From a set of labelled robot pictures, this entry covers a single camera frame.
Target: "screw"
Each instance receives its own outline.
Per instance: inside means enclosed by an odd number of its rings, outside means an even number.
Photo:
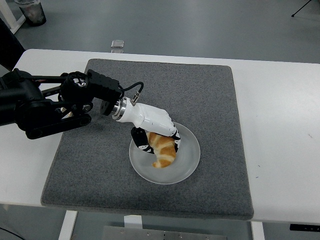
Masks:
[[[82,107],[82,111],[84,112],[84,113],[87,113],[87,112],[89,112],[91,110],[91,106],[90,105],[84,105],[83,107]]]

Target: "cable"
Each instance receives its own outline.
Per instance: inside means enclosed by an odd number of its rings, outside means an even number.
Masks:
[[[2,227],[0,227],[0,229],[3,230],[3,231],[6,231],[6,232],[8,232],[8,233],[10,233],[10,234],[12,234],[12,235],[15,235],[16,237],[18,237],[18,238],[20,238],[20,239],[22,239],[22,240],[25,240],[24,238],[20,237],[19,235],[13,233],[12,231],[9,231],[9,230],[4,229],[4,228],[2,228]]]
[[[123,88],[120,84],[118,84],[118,86],[122,92],[119,99],[122,99],[124,97],[126,91],[133,89],[135,86],[138,86],[138,85],[141,85],[141,87],[138,90],[138,93],[141,93],[142,89],[144,88],[144,83],[142,81],[138,81],[127,88]]]

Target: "gray felt mat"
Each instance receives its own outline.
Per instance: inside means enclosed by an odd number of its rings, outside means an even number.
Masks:
[[[91,59],[92,69],[126,88],[142,81],[140,103],[165,109],[189,128],[201,148],[194,173],[182,182],[146,181],[129,159],[132,123],[99,114],[63,133],[47,177],[44,206],[78,211],[191,218],[253,217],[232,70],[228,66]],[[136,89],[125,95],[132,98]]]

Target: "white table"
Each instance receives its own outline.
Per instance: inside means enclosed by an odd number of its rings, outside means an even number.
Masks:
[[[27,50],[32,75],[85,70],[89,59],[227,65],[233,72],[253,221],[320,224],[320,65],[215,58]],[[61,133],[29,140],[0,127],[0,203],[40,206]]]

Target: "robot finger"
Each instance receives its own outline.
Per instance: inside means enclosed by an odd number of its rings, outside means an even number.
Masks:
[[[140,127],[131,129],[131,136],[134,144],[141,150],[154,154],[154,149],[149,145],[146,131]]]

